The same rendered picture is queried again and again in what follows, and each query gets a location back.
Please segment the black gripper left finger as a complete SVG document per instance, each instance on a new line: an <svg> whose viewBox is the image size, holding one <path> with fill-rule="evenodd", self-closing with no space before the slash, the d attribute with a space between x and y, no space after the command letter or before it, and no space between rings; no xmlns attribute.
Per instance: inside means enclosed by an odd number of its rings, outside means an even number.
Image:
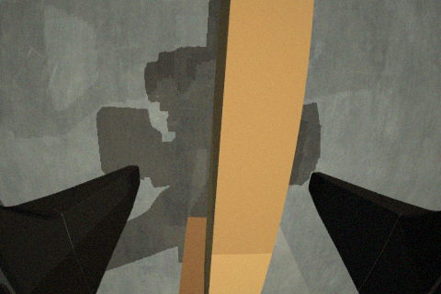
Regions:
<svg viewBox="0 0 441 294"><path fill-rule="evenodd" d="M0 205L0 286L6 294L96 294L139 192L124 166L58 194Z"/></svg>

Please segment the long wooden rail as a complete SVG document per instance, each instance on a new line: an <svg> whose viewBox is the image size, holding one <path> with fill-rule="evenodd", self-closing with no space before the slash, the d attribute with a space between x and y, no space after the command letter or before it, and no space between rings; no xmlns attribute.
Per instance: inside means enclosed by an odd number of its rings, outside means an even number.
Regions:
<svg viewBox="0 0 441 294"><path fill-rule="evenodd" d="M261 294L297 150L313 0L220 0L205 293Z"/></svg>

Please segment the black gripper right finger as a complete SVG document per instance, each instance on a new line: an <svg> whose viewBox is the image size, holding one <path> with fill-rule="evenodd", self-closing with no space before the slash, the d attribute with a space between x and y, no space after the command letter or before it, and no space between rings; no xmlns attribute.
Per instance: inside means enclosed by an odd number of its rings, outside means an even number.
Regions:
<svg viewBox="0 0 441 294"><path fill-rule="evenodd" d="M308 189L357 293L433 294L441 284L441 210L325 173L312 173Z"/></svg>

